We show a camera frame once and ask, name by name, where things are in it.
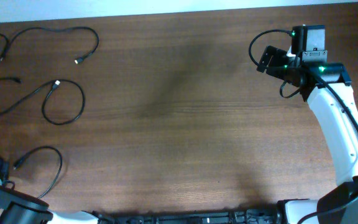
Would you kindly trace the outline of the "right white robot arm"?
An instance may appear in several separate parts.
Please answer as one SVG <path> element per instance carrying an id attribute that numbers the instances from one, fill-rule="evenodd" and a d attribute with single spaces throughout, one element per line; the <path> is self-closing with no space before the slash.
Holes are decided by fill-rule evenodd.
<path id="1" fill-rule="evenodd" d="M 358 110 L 351 78 L 341 63 L 328 63 L 325 27 L 295 26 L 288 50 L 267 46 L 257 70 L 293 85 L 324 134 L 336 188 L 324 197 L 281 200 L 275 208 L 250 209 L 247 223 L 358 223 Z"/>

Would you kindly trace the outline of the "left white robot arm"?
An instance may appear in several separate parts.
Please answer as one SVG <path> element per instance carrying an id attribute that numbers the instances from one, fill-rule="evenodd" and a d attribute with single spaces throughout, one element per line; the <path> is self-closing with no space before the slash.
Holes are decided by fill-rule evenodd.
<path id="1" fill-rule="evenodd" d="M 0 157 L 0 223 L 3 224 L 97 224 L 100 219 L 88 212 L 60 213 L 46 202 L 7 187 L 9 163 Z"/>

